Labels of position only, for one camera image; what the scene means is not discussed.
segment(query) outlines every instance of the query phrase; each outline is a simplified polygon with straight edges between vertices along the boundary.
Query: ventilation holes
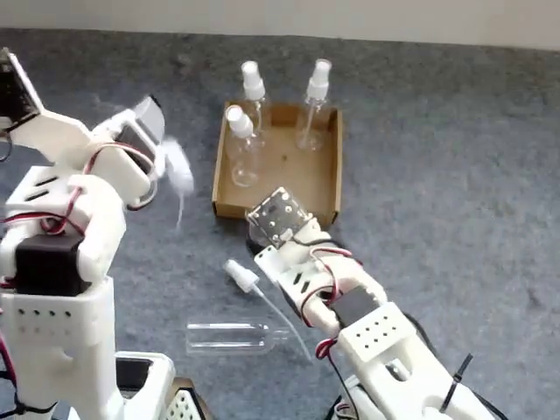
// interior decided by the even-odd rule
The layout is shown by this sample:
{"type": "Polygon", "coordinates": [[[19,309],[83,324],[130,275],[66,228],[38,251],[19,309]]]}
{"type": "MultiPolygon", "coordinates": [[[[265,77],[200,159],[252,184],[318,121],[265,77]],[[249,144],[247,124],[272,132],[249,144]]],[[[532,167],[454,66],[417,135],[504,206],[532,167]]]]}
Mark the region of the ventilation holes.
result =
{"type": "Polygon", "coordinates": [[[25,197],[25,201],[33,201],[33,200],[36,200],[36,199],[38,199],[38,198],[40,198],[40,197],[43,197],[44,195],[47,195],[48,193],[49,193],[49,190],[44,190],[44,191],[37,192],[37,193],[32,194],[32,195],[28,195],[27,197],[25,197]]]}
{"type": "Polygon", "coordinates": [[[47,179],[44,179],[42,181],[39,181],[37,184],[35,184],[35,186],[44,186],[46,184],[50,184],[53,181],[56,181],[59,177],[50,177],[47,179]]]}

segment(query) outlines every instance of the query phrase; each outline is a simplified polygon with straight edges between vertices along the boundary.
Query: spray bottle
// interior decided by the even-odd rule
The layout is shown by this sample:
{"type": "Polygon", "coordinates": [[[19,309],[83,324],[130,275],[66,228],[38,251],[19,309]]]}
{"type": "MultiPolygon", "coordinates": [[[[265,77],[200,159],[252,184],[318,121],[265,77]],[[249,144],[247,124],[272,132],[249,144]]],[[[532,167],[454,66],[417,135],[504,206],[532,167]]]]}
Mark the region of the spray bottle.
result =
{"type": "Polygon", "coordinates": [[[255,133],[262,137],[271,125],[270,101],[266,96],[263,78],[256,61],[245,61],[241,65],[241,72],[247,101],[244,110],[253,122],[255,133]]]}
{"type": "Polygon", "coordinates": [[[329,109],[329,72],[333,65],[326,59],[318,59],[309,79],[304,104],[299,110],[296,124],[297,147],[318,151],[323,147],[327,131],[329,109]]]}

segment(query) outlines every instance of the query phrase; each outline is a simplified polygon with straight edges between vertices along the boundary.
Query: red wire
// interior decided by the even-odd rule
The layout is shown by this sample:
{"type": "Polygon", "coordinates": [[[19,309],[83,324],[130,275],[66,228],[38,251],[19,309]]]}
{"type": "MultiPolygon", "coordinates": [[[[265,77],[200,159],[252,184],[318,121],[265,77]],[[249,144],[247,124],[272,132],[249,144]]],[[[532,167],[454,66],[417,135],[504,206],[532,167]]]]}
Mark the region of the red wire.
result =
{"type": "MultiPolygon", "coordinates": [[[[127,144],[120,144],[118,147],[123,150],[132,149],[138,153],[142,153],[140,150],[136,149],[135,147],[129,146],[127,144]]],[[[95,160],[97,160],[99,154],[103,151],[103,149],[104,148],[102,144],[100,148],[87,161],[87,164],[83,171],[84,174],[89,174],[92,171],[95,164],[95,160]]],[[[84,229],[79,227],[78,225],[76,225],[70,220],[70,215],[72,214],[72,211],[76,206],[76,201],[78,200],[78,198],[82,193],[83,193],[82,188],[78,187],[73,190],[72,196],[70,197],[70,201],[68,202],[68,207],[66,208],[64,215],[48,213],[48,212],[29,212],[29,213],[18,214],[17,216],[12,216],[10,218],[5,219],[3,222],[9,223],[12,221],[22,221],[22,220],[40,218],[41,221],[39,222],[39,224],[41,228],[43,229],[44,232],[50,235],[61,234],[62,232],[64,232],[64,229],[66,228],[67,224],[70,224],[70,226],[72,226],[80,235],[84,236],[85,234],[84,229]]]]}
{"type": "Polygon", "coordinates": [[[337,339],[324,339],[317,344],[315,347],[315,357],[318,359],[324,359],[326,355],[331,351],[331,347],[333,347],[337,343],[337,339]]]}
{"type": "Polygon", "coordinates": [[[306,326],[312,327],[313,325],[311,325],[311,323],[309,322],[309,320],[305,316],[305,313],[304,313],[305,305],[307,305],[307,302],[309,302],[309,299],[311,299],[313,296],[315,296],[315,293],[317,293],[318,291],[323,291],[324,289],[330,289],[330,290],[334,291],[334,290],[336,290],[336,287],[334,287],[333,285],[327,285],[327,286],[321,286],[321,287],[318,287],[315,290],[312,290],[304,298],[304,301],[301,303],[301,306],[299,307],[299,313],[301,314],[301,319],[304,321],[306,326]]]}
{"type": "Polygon", "coordinates": [[[65,216],[61,216],[60,214],[50,213],[50,212],[28,212],[28,213],[20,213],[16,214],[15,216],[7,217],[6,219],[2,220],[3,223],[12,223],[14,221],[27,221],[32,219],[44,219],[44,218],[54,218],[54,219],[63,219],[66,220],[80,235],[84,235],[84,229],[78,226],[73,221],[69,220],[65,216]]]}
{"type": "Polygon", "coordinates": [[[14,385],[14,387],[16,387],[17,386],[16,369],[14,369],[14,365],[10,357],[10,352],[8,352],[6,341],[1,333],[0,333],[0,354],[2,355],[3,362],[6,365],[6,370],[8,371],[8,375],[10,375],[11,383],[14,385]]]}

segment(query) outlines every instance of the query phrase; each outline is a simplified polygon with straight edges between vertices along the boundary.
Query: bottle cap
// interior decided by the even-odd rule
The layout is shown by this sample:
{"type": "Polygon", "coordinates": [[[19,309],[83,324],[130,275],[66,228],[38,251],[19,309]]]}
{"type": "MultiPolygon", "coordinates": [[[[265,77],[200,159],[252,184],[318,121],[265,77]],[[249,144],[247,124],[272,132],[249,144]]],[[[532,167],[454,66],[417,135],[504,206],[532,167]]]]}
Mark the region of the bottle cap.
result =
{"type": "Polygon", "coordinates": [[[333,64],[327,59],[318,59],[315,62],[315,69],[313,76],[309,79],[307,86],[307,96],[316,99],[324,100],[329,91],[329,72],[333,64]]]}
{"type": "Polygon", "coordinates": [[[232,105],[227,108],[226,118],[236,137],[246,138],[253,134],[253,123],[240,106],[232,105]]]}
{"type": "Polygon", "coordinates": [[[259,74],[259,65],[256,64],[256,61],[245,61],[241,65],[241,71],[243,73],[245,97],[250,101],[262,99],[266,91],[264,89],[263,78],[259,74]]]}

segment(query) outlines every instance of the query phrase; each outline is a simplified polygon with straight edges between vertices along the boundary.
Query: black wire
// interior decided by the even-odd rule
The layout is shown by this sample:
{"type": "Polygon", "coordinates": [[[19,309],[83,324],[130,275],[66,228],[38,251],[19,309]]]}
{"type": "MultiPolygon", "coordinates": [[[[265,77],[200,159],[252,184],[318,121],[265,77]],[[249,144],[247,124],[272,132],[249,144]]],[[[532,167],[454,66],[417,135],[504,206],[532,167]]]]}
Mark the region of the black wire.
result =
{"type": "Polygon", "coordinates": [[[8,160],[8,158],[11,156],[11,153],[14,149],[14,143],[11,141],[10,133],[8,133],[5,130],[0,131],[0,137],[5,138],[6,143],[8,144],[8,151],[6,151],[6,153],[2,157],[0,157],[0,164],[1,164],[6,160],[8,160]]]}
{"type": "Polygon", "coordinates": [[[346,395],[350,399],[350,403],[352,403],[353,412],[356,414],[356,420],[360,420],[360,414],[358,413],[358,407],[356,406],[356,403],[354,402],[354,399],[350,395],[350,391],[348,391],[348,387],[344,383],[344,378],[342,377],[339,369],[337,368],[336,364],[334,363],[334,360],[333,360],[333,357],[331,356],[330,351],[327,352],[326,358],[329,360],[329,363],[331,363],[331,366],[334,369],[334,373],[336,373],[336,375],[339,377],[340,383],[342,384],[342,388],[344,389],[344,392],[346,392],[346,395]]]}
{"type": "Polygon", "coordinates": [[[295,236],[291,238],[293,242],[297,245],[301,245],[302,247],[315,247],[317,245],[324,245],[326,243],[331,243],[335,247],[347,249],[347,246],[342,243],[341,241],[337,241],[336,239],[316,239],[315,241],[303,242],[297,239],[295,236]]]}
{"type": "Polygon", "coordinates": [[[57,403],[54,403],[52,406],[48,407],[47,409],[38,409],[36,407],[30,407],[29,405],[23,404],[19,401],[18,392],[14,393],[14,404],[16,405],[15,409],[11,409],[10,411],[5,411],[4,413],[0,414],[1,418],[8,418],[12,416],[22,416],[25,413],[35,413],[35,414],[46,414],[51,412],[54,407],[56,407],[57,403]]]}
{"type": "MultiPolygon", "coordinates": [[[[426,346],[430,349],[430,351],[432,353],[434,353],[434,355],[436,356],[437,359],[439,359],[438,357],[438,351],[436,350],[436,348],[434,347],[433,343],[430,340],[430,337],[428,337],[428,333],[426,332],[426,330],[424,330],[424,328],[422,327],[422,325],[410,314],[408,313],[404,313],[404,316],[410,321],[410,323],[418,330],[418,333],[420,334],[420,336],[422,337],[423,342],[426,344],[426,346]]],[[[508,417],[502,413],[495,405],[493,405],[491,402],[489,402],[484,396],[478,394],[477,392],[473,391],[472,392],[478,399],[479,401],[482,403],[482,405],[484,405],[492,414],[494,414],[496,417],[498,417],[500,420],[509,420],[508,417]]]]}
{"type": "Polygon", "coordinates": [[[479,399],[482,405],[484,405],[487,409],[489,409],[492,412],[492,414],[494,414],[500,420],[508,420],[508,417],[504,413],[502,413],[499,409],[497,409],[496,406],[493,405],[491,402],[489,402],[484,396],[477,394],[474,391],[473,393],[476,395],[476,397],[479,399]]]}
{"type": "Polygon", "coordinates": [[[430,340],[430,337],[428,337],[428,333],[426,332],[426,330],[424,330],[424,328],[418,322],[418,320],[406,312],[404,313],[404,316],[417,329],[418,333],[420,334],[420,337],[422,337],[422,341],[426,344],[426,346],[430,349],[430,351],[434,354],[434,356],[436,356],[436,359],[439,359],[439,355],[438,355],[438,351],[436,350],[436,347],[433,345],[433,343],[430,340]]]}

